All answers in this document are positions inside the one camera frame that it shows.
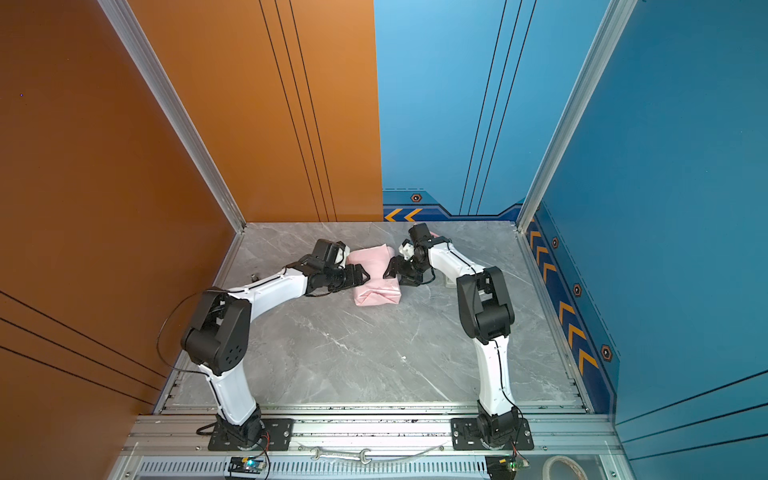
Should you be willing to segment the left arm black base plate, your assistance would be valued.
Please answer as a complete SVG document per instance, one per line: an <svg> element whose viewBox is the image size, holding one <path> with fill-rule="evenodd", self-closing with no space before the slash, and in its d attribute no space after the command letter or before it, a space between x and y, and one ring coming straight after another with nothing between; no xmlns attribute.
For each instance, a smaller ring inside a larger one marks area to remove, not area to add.
<svg viewBox="0 0 768 480"><path fill-rule="evenodd" d="M217 416L208 442L209 451L287 451L294 430L290 418L257 418L237 426Z"/></svg>

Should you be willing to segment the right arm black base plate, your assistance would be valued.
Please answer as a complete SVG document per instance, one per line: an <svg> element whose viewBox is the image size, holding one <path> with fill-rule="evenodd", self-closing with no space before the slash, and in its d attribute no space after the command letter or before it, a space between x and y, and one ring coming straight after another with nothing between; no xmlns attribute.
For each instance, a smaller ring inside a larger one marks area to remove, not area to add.
<svg viewBox="0 0 768 480"><path fill-rule="evenodd" d="M517 450L535 448L529 422L524 418L487 420L481 416L452 418L451 441L454 450Z"/></svg>

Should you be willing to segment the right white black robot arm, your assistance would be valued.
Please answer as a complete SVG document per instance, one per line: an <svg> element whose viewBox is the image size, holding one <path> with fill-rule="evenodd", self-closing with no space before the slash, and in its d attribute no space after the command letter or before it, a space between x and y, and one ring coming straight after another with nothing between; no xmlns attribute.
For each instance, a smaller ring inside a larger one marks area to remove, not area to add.
<svg viewBox="0 0 768 480"><path fill-rule="evenodd" d="M435 270L456 287L459 320L475 347L479 437L488 447L500 449L513 442L523 421L511 392L507 349L515 314L503 272L470 260L448 239L434 237L404 241L384 276L404 286L420 286L424 273Z"/></svg>

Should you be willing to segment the pink wrapping paper sheet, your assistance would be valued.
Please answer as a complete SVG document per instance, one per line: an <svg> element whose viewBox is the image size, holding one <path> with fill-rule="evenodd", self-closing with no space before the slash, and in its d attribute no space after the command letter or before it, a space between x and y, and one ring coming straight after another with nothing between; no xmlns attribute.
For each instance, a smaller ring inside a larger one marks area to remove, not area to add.
<svg viewBox="0 0 768 480"><path fill-rule="evenodd" d="M352 251L347 258L350 264L359 264L370 276L362 286L354 287L353 300L358 307L396 305L401 299L401 289L396 278L385 278L384 273L394 257L394 250L382 244L376 247Z"/></svg>

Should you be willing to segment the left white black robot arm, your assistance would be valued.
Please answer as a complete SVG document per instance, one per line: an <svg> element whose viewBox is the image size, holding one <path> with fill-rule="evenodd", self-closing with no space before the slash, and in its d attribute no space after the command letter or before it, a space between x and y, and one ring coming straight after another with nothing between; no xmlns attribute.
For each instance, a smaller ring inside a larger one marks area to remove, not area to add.
<svg viewBox="0 0 768 480"><path fill-rule="evenodd" d="M364 285L370 279L359 264L294 262L263 280L201 294L181 339L181 347L203 374L217 405L216 421L203 431L211 451L261 449L267 427L244 371L251 323L273 308L316 289L328 293Z"/></svg>

